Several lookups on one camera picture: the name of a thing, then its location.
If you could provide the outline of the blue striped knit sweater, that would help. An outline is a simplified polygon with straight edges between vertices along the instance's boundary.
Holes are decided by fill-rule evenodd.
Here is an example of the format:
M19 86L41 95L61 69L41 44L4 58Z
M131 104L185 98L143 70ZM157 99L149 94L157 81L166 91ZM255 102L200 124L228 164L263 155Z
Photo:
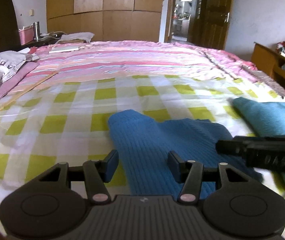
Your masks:
M246 167L242 158L216 152L219 140L233 138L221 124L192 119L157 122L134 110L126 110L111 115L108 127L131 194L178 197L182 185L176 183L167 165L170 151L175 151L183 161L195 160L205 167L225 162L263 181L262 175Z

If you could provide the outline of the teal folded garment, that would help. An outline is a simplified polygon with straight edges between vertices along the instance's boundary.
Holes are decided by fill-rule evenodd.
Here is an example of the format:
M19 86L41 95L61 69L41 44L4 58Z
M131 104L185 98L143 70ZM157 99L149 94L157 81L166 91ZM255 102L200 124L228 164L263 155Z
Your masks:
M232 106L260 137L285 135L285 102L257 102L239 97Z

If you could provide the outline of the wooden shelf unit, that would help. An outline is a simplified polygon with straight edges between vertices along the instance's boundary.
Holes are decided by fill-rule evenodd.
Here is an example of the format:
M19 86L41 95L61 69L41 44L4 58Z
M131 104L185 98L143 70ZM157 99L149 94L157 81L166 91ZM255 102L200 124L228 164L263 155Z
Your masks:
M285 57L255 42L251 62L285 89Z

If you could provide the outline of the long wooden stick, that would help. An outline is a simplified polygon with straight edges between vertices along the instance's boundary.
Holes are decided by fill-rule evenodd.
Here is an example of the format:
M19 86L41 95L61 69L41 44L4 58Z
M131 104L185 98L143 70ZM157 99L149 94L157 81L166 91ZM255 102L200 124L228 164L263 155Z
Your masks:
M55 71L51 74L49 74L48 76L42 78L40 81L38 81L37 83L30 85L29 87L27 87L26 89L24 89L23 91L21 91L19 94L16 94L15 96L13 96L10 100L8 100L6 103L4 103L3 105L0 106L0 111L2 111L4 108L6 108L8 105L12 104L13 102L15 102L17 99L19 99L21 96L23 96L24 94L26 94L27 92L33 90L34 88L36 88L38 85L42 84L43 82L45 82L46 80L50 79L51 77L55 76L56 74L58 74L59 71Z

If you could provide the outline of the pink striped quilt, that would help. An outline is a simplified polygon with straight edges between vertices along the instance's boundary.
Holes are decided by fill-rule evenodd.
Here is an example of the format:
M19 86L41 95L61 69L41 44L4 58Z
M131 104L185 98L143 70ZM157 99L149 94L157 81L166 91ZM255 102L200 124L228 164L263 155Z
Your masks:
M244 78L255 65L224 50L180 43L147 41L91 42L76 51L52 53L52 46L36 50L38 66L29 72L10 93L25 90L51 73L53 77L39 88L65 82L84 82L138 75L174 75L210 80L217 77Z

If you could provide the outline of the white book on bed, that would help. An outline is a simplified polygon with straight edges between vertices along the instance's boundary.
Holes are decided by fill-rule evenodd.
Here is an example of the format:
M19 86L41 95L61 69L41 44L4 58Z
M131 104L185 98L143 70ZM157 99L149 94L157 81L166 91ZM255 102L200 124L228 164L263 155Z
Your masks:
M50 54L53 53L64 53L64 52L71 52L71 51L78 51L79 45L71 45L71 46L65 46L65 47L52 47L49 51Z

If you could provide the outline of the white cloth on nightstand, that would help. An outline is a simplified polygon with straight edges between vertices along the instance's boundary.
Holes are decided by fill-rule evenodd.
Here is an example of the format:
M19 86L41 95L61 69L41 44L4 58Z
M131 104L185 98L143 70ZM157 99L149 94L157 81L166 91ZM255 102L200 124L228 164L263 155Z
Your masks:
M95 34L91 32L81 32L81 33L72 33L72 34L63 34L60 38L60 42L70 42L73 40L83 40L84 42L90 42Z

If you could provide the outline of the white pillow with red hearts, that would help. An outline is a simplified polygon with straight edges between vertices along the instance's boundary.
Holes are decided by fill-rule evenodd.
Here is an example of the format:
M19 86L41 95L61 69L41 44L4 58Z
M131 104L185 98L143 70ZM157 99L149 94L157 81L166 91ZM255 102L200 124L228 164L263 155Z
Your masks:
M39 65L38 59L36 54L11 50L0 53L0 99Z

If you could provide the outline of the pink storage box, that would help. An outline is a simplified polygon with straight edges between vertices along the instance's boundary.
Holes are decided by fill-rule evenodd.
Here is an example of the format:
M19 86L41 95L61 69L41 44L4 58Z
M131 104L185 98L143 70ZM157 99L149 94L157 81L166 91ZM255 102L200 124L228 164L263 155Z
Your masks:
M34 39L33 25L19 29L20 44L25 45Z

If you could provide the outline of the silver metal cup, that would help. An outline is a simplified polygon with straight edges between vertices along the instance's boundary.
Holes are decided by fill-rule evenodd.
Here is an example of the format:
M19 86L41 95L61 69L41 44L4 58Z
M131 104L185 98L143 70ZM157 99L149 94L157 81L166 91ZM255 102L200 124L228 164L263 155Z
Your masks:
M40 24L39 22L33 23L33 39L39 41L40 39Z

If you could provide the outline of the wooden wardrobe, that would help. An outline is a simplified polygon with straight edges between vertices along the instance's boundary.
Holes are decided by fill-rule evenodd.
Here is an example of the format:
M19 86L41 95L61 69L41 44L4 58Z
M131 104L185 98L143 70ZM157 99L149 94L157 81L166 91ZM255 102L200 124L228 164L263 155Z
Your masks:
M159 40L163 0L46 0L47 30L95 41Z

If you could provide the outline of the dark wooden door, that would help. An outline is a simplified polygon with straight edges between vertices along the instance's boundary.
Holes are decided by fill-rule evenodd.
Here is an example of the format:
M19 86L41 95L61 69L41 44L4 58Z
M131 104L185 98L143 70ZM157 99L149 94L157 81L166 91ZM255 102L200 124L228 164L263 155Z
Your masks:
M202 0L200 46L223 49L233 0Z

